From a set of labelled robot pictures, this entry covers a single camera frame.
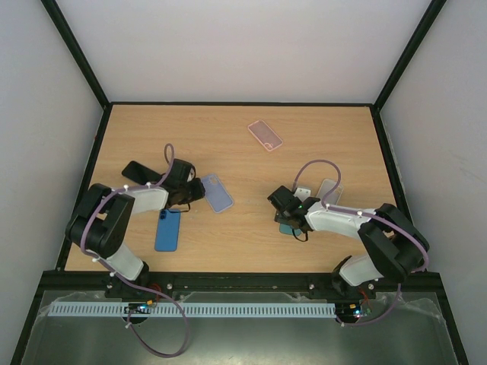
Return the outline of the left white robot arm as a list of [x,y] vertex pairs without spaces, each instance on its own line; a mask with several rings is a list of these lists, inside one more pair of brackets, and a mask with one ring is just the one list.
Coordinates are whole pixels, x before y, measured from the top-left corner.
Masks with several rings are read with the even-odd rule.
[[205,188],[190,162],[175,159],[165,174],[131,161],[122,175],[136,183],[119,190],[93,184],[81,199],[66,229],[66,238],[110,272],[106,295],[124,299],[154,293],[146,262],[125,244],[131,216],[164,211],[205,196]]

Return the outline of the lavender phone case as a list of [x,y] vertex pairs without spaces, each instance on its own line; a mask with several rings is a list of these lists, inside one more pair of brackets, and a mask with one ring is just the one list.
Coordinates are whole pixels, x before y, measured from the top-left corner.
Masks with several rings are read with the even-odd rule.
[[234,200],[217,175],[209,174],[202,177],[201,181],[205,189],[205,199],[216,214],[226,211],[234,205]]

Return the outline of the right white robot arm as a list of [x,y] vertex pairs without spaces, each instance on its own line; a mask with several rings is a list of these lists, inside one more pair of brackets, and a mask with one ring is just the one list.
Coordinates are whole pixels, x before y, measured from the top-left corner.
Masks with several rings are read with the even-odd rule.
[[429,265],[429,243],[412,222],[394,205],[358,209],[333,205],[320,198],[300,200],[285,186],[268,196],[278,222],[310,232],[331,232],[361,241],[366,253],[343,259],[333,270],[333,292],[350,297],[363,283],[385,278],[402,284]]

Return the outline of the blue phone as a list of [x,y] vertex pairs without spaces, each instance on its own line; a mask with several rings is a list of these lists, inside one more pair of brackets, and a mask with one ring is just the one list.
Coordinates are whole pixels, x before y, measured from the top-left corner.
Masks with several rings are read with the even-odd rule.
[[164,209],[159,213],[154,249],[156,252],[175,252],[177,250],[180,215],[178,209]]

